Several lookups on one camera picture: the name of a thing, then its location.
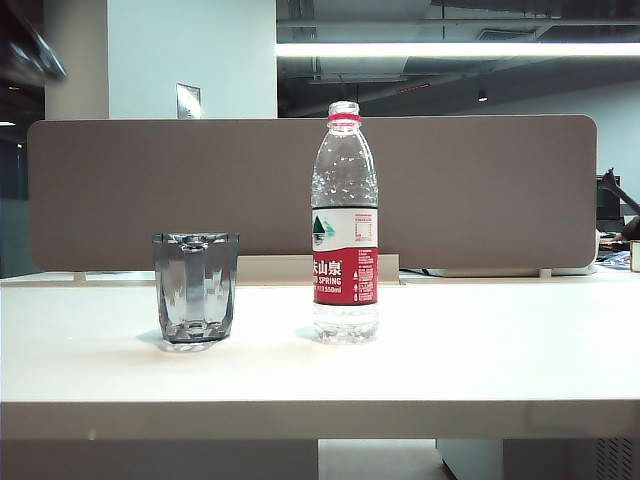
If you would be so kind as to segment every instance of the water bottle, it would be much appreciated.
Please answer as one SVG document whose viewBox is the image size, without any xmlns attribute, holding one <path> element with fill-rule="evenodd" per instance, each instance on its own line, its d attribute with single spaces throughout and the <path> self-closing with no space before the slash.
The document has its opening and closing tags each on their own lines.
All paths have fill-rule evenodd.
<svg viewBox="0 0 640 480">
<path fill-rule="evenodd" d="M 313 169 L 313 324 L 325 343 L 378 328 L 378 181 L 360 123 L 357 103 L 331 104 Z"/>
</svg>

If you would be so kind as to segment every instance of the ceiling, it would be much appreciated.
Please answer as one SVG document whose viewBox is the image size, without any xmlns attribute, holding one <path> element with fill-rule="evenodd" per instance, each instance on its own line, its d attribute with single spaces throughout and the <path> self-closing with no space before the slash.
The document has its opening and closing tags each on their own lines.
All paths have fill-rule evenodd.
<svg viewBox="0 0 640 480">
<path fill-rule="evenodd" d="M 277 40 L 308 42 L 636 42 L 640 0 L 277 0 Z M 282 117 L 448 114 L 477 105 L 640 79 L 640 60 L 278 58 Z"/>
<path fill-rule="evenodd" d="M 36 30 L 42 31 L 42 0 L 15 0 L 13 5 Z M 44 88 L 18 83 L 5 78 L 2 73 L 0 71 L 0 121 L 10 121 L 16 125 L 0 127 L 0 140 L 24 143 L 31 124 L 44 118 Z"/>
</svg>

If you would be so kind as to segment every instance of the ceiling light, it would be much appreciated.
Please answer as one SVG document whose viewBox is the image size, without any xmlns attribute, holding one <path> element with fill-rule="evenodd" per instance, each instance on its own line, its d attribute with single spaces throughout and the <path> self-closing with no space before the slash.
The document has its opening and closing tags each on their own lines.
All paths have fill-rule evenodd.
<svg viewBox="0 0 640 480">
<path fill-rule="evenodd" d="M 279 57 L 636 57 L 640 43 L 278 43 Z"/>
</svg>

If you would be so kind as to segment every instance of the glass rim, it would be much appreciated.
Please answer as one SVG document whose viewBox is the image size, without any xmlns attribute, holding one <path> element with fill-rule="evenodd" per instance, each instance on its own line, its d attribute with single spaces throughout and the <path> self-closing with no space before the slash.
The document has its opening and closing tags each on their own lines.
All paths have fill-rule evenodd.
<svg viewBox="0 0 640 480">
<path fill-rule="evenodd" d="M 207 242 L 214 241 L 238 241 L 240 234 L 237 232 L 162 232 L 154 233 L 151 238 L 155 243 L 180 243 L 186 238 L 201 238 Z"/>
</svg>

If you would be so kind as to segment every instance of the gray fabric panel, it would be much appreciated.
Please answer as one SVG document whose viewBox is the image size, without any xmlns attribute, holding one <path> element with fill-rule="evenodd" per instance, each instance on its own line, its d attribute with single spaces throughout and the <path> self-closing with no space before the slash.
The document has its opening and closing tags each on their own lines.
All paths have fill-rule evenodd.
<svg viewBox="0 0 640 480">
<path fill-rule="evenodd" d="M 33 257 L 151 269 L 151 234 L 237 231 L 307 254 L 323 120 L 88 120 L 29 131 Z M 380 246 L 402 267 L 581 267 L 594 254 L 596 128 L 571 116 L 365 119 Z"/>
</svg>

